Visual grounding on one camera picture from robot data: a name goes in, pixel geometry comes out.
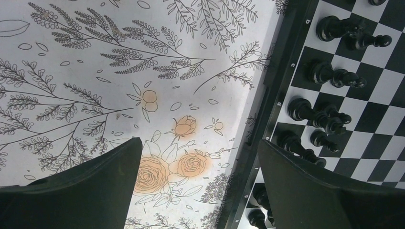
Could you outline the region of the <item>black white chess board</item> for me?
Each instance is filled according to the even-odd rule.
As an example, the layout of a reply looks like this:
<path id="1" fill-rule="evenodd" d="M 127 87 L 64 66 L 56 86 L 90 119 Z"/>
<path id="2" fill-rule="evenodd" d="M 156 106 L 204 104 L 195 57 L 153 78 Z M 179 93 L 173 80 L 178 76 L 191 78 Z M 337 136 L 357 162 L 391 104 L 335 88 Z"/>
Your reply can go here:
<path id="1" fill-rule="evenodd" d="M 315 128 L 309 121 L 288 117 L 287 105 L 294 96 L 310 101 L 315 108 L 326 103 L 351 116 L 346 132 L 332 137 L 340 152 L 315 147 L 326 168 L 341 175 L 375 185 L 405 187 L 405 3 L 387 0 L 379 6 L 368 0 L 289 0 L 279 6 L 274 57 L 264 79 L 266 91 L 248 146 L 234 167 L 228 202 L 222 206 L 217 227 L 247 229 L 247 215 L 259 209 L 253 192 L 263 185 L 256 146 L 260 139 L 276 141 L 277 134 L 291 130 L 304 147 L 312 148 L 309 137 Z M 350 50 L 344 36 L 330 42 L 316 35 L 324 17 L 363 21 L 373 36 L 389 35 L 385 47 Z M 304 76 L 311 60 L 329 62 L 333 69 L 345 69 L 366 79 L 362 89 L 317 85 Z"/>

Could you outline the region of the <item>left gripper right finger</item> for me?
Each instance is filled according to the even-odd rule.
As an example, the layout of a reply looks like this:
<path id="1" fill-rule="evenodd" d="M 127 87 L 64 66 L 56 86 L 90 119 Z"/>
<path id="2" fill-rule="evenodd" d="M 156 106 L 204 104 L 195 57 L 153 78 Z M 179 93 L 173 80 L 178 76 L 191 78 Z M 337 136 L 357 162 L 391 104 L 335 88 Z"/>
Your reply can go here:
<path id="1" fill-rule="evenodd" d="M 276 228 L 404 228 L 403 189 L 342 176 L 266 140 L 257 152 Z"/>

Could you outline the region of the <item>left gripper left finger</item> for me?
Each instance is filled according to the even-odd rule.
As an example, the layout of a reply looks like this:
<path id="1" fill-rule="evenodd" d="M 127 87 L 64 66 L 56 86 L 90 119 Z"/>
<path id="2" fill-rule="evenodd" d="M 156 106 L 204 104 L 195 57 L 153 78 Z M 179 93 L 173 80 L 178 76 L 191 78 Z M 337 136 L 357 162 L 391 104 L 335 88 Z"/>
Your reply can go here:
<path id="1" fill-rule="evenodd" d="M 142 141 L 134 137 L 66 171 L 1 187 L 1 228 L 122 229 L 141 154 Z"/>

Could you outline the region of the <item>black chess piece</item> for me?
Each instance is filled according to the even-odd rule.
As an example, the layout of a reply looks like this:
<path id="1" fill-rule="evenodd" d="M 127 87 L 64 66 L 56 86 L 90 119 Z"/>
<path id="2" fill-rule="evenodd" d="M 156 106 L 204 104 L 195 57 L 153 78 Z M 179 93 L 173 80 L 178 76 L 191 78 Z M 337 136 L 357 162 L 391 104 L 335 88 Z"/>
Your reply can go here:
<path id="1" fill-rule="evenodd" d="M 370 45 L 374 47 L 387 47 L 391 44 L 392 37 L 389 35 L 373 36 L 369 33 L 363 33 L 347 41 L 350 50 L 365 50 Z"/>
<path id="2" fill-rule="evenodd" d="M 328 61 L 312 60 L 307 64 L 306 78 L 315 84 L 325 84 L 334 76 L 332 64 Z"/>
<path id="3" fill-rule="evenodd" d="M 322 18 L 316 26 L 317 37 L 330 42 L 344 36 L 356 37 L 365 29 L 365 20 L 356 18 L 346 18 L 340 20 L 336 16 Z"/>
<path id="4" fill-rule="evenodd" d="M 329 117 L 323 110 L 314 111 L 309 100 L 296 98 L 291 100 L 287 113 L 295 121 L 310 121 L 316 128 L 323 128 L 329 135 L 341 135 L 346 131 L 343 122 L 337 117 Z"/>

